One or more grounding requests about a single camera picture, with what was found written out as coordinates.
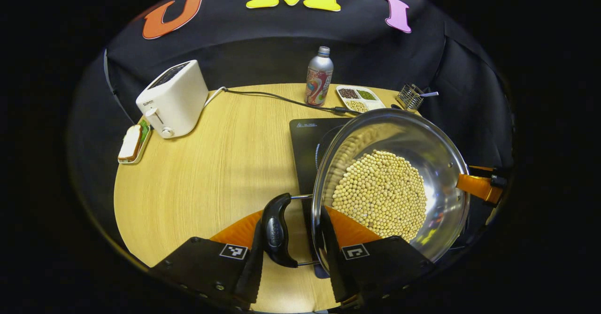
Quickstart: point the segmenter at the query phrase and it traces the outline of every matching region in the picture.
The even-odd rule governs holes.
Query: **wire basket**
[[[397,95],[397,101],[401,104],[401,107],[407,111],[417,111],[421,102],[424,98],[421,94],[424,92],[414,84],[406,84],[403,89],[399,91]]]

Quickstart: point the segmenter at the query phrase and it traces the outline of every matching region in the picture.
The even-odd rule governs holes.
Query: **aluminum bottle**
[[[334,64],[330,59],[330,48],[320,46],[317,56],[309,62],[305,103],[317,105],[318,107],[324,104],[333,70]]]

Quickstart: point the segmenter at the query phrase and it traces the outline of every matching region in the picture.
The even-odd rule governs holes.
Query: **round table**
[[[325,107],[344,106],[336,86],[330,85]],[[231,89],[270,92],[302,102],[305,84]],[[387,107],[397,104],[397,91],[369,89]],[[189,237],[208,239],[263,209],[273,197],[298,194],[288,122],[335,117],[341,116],[276,98],[219,93],[191,133],[174,139],[154,134],[139,163],[119,165],[115,215],[127,248],[153,267]],[[310,261],[300,202],[290,204],[285,219],[290,255]],[[313,267],[286,268],[264,255],[253,310],[298,313],[337,305],[330,280],[317,278]]]

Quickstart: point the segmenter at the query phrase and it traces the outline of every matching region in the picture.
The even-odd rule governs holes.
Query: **orange letter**
[[[163,16],[165,16],[167,8],[174,2],[175,1],[165,3],[144,17],[144,19],[146,19],[146,22],[144,23],[144,29],[142,30],[142,36],[144,36],[144,38],[159,38],[164,34],[168,34],[169,32],[181,28],[184,24],[188,23],[194,16],[196,16],[202,0],[186,0],[182,14],[173,21],[164,23]]]

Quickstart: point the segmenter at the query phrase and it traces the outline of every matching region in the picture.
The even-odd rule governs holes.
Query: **black cable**
[[[285,98],[285,97],[282,97],[282,96],[277,96],[277,94],[273,94],[273,93],[269,93],[269,92],[260,92],[260,91],[232,91],[232,90],[227,89],[227,88],[223,88],[223,91],[237,93],[237,94],[251,94],[251,95],[252,94],[264,94],[265,96],[272,96],[272,97],[275,97],[275,98],[279,98],[280,100],[285,100],[286,102],[290,102],[290,103],[302,105],[304,107],[309,107],[309,108],[314,108],[314,109],[320,109],[322,111],[332,111],[333,113],[337,113],[337,114],[343,114],[343,113],[352,113],[353,115],[360,115],[361,114],[359,111],[353,111],[351,109],[347,109],[347,108],[343,108],[343,107],[333,107],[333,108],[316,107],[315,105],[310,105],[310,104],[305,104],[305,103],[297,102],[296,100],[290,100],[288,98]]]

